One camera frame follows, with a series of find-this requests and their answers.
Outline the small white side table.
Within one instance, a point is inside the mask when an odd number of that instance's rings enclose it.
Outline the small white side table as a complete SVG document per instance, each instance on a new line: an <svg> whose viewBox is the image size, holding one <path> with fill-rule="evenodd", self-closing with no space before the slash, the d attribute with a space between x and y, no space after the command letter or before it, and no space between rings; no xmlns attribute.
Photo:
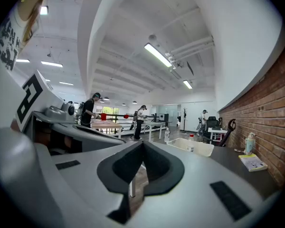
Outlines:
<svg viewBox="0 0 285 228"><path fill-rule="evenodd" d="M208 128L208 132L210 133L210 144L221 142L223 137L227 134L227 130L218 127Z"/></svg>

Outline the black coat rack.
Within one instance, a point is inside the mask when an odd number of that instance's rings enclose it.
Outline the black coat rack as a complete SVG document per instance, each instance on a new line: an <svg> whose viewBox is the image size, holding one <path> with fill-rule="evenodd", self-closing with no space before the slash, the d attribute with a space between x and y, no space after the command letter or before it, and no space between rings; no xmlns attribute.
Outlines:
<svg viewBox="0 0 285 228"><path fill-rule="evenodd" d="M183 108L183 134L186 134L185 126L186 126L186 117L187 117L187 109Z"/></svg>

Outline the dark grey table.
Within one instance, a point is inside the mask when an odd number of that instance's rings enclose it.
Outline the dark grey table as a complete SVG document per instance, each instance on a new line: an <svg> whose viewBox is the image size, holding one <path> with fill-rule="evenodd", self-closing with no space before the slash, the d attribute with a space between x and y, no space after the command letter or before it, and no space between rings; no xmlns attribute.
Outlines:
<svg viewBox="0 0 285 228"><path fill-rule="evenodd" d="M215 147L210 157L184 151L167 144L156 147L183 161L184 176L177 186L162 197L176 202L207 202L215 194L210 184L222 181L246 202L262 202L279 192L268 171L249 172L238 154L224 147Z"/></svg>

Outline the black metal railing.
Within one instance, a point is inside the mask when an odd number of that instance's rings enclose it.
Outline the black metal railing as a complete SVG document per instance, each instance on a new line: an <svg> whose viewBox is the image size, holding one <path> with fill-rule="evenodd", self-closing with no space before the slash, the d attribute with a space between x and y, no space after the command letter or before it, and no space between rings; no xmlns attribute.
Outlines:
<svg viewBox="0 0 285 228"><path fill-rule="evenodd" d="M143 120L144 121L151 121L154 122L154 118L157 120L156 116L148 116L146 119ZM128 119L124 119L124 114L119 114L119 115L115 115L115 114L107 114L107 120L111 120L115 123L118 123L122 126L122 131L131 131L131 130L135 130L136 128L136 121L133 120L133 114L129 114L129 118Z"/></svg>

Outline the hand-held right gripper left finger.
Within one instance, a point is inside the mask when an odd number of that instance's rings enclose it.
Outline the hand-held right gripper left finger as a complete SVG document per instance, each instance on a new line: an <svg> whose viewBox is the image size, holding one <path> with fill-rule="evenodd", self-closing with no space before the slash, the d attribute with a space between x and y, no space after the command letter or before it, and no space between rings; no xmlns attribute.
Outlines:
<svg viewBox="0 0 285 228"><path fill-rule="evenodd" d="M144 228L138 214L130 217L129 184L120 179L110 157L120 159L141 146L126 143L92 152L50 156L36 143L42 181L49 193L40 215L45 228Z"/></svg>

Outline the cream perforated plastic basket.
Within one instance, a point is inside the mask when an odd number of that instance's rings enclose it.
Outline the cream perforated plastic basket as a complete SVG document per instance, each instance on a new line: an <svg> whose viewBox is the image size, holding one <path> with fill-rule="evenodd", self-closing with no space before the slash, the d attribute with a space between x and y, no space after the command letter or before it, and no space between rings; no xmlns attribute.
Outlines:
<svg viewBox="0 0 285 228"><path fill-rule="evenodd" d="M187 140L188 139L177 138L175 140L171 140L171 141L167 142L166 144L170 145L172 147L179 148L179 149L182 149L184 151L187 151L186 150ZM192 153L198 154L201 156L205 156L205 157L210 157L212 152L213 152L213 149L214 149L213 144L207 144L207 143L195 141L194 151Z"/></svg>

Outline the white work table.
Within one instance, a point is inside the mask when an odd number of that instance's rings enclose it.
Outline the white work table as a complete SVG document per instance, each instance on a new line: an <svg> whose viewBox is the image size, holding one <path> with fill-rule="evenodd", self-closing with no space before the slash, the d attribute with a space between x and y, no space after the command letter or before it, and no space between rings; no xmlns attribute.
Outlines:
<svg viewBox="0 0 285 228"><path fill-rule="evenodd" d="M169 125L166 122L144 121L144 123L143 123L143 133L146 133L146 129L145 129L146 127L149 127L149 131L148 131L149 137L148 137L148 140L149 141L153 141L152 133L156 132L156 131L159 131L159 135L158 135L157 138L159 140L161 140L161 139L164 140L165 130L166 130L167 127L169 128Z"/></svg>

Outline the red-capped small bottle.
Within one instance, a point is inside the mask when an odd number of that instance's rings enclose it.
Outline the red-capped small bottle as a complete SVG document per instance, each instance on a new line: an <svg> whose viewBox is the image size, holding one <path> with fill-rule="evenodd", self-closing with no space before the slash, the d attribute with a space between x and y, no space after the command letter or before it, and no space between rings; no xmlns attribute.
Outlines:
<svg viewBox="0 0 285 228"><path fill-rule="evenodd" d="M187 147L186 150L189 152L193 152L194 151L194 134L190 134L188 140L187 140Z"/></svg>

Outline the wooden work table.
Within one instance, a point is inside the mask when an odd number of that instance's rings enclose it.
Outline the wooden work table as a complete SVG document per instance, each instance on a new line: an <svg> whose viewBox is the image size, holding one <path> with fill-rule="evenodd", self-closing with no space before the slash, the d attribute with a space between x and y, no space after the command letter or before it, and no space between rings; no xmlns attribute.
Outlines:
<svg viewBox="0 0 285 228"><path fill-rule="evenodd" d="M91 128L95 130L103 131L103 133L107 135L114 135L117 134L117 137L121 139L121 130L122 126L117 124L111 120L96 120L92 119L91 121Z"/></svg>

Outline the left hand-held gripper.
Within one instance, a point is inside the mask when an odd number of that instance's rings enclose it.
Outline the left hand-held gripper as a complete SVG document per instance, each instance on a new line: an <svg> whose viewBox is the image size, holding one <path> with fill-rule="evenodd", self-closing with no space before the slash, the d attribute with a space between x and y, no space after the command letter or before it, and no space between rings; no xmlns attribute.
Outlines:
<svg viewBox="0 0 285 228"><path fill-rule="evenodd" d="M74 124L75 107L73 103L65 102L58 96L53 87L41 75L39 71L34 74L22 86L26 96L20 103L16 120L22 133L27 135L34 143L35 131L41 127L50 128L53 124ZM74 124L73 128L94 136L110 139L119 139L103 132ZM75 153L71 148L48 148L53 155Z"/></svg>

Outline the bright window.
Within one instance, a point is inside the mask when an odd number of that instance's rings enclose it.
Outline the bright window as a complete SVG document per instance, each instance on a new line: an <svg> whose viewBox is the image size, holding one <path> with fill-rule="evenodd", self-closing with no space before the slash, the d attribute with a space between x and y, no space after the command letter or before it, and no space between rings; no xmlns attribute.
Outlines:
<svg viewBox="0 0 285 228"><path fill-rule="evenodd" d="M119 114L119 108L116 107L108 107L108 106L103 106L103 111L102 113L104 114Z"/></svg>

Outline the person's left hand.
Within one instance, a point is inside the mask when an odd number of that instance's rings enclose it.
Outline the person's left hand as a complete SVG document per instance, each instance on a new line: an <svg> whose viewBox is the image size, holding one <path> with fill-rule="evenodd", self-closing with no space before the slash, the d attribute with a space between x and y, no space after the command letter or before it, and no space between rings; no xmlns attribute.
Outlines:
<svg viewBox="0 0 285 228"><path fill-rule="evenodd" d="M61 133L52 132L52 129L41 127L35 131L35 142L48 148L71 148L72 138Z"/></svg>

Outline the white ceiling pipes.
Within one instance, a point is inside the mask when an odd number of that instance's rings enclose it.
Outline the white ceiling pipes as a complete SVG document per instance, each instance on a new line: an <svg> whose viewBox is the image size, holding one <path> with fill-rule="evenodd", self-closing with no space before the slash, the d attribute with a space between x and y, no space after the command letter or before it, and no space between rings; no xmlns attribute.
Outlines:
<svg viewBox="0 0 285 228"><path fill-rule="evenodd" d="M210 49L214 46L215 44L213 37L208 36L167 52L166 56L168 57L168 61L170 63L174 63L191 57L204 50Z"/></svg>

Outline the person's left forearm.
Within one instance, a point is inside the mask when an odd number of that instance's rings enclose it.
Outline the person's left forearm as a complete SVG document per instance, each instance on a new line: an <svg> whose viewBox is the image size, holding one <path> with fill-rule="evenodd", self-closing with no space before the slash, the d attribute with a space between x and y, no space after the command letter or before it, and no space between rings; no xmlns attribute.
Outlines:
<svg viewBox="0 0 285 228"><path fill-rule="evenodd" d="M17 123L17 120L16 119L13 119L12 120L12 123L10 125L10 128L16 132L21 132L19 126L18 126L18 123Z"/></svg>

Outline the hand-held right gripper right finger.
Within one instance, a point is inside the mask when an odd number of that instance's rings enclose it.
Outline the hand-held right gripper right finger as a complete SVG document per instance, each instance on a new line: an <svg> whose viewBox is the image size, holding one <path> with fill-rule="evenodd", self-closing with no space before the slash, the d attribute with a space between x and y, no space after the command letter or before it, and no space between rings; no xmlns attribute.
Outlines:
<svg viewBox="0 0 285 228"><path fill-rule="evenodd" d="M166 144L155 146L178 157L184 165L181 181L167 194L145 197L130 219L131 228L229 228L234 224L210 184L225 182L251 208L263 201L244 179L217 163Z"/></svg>

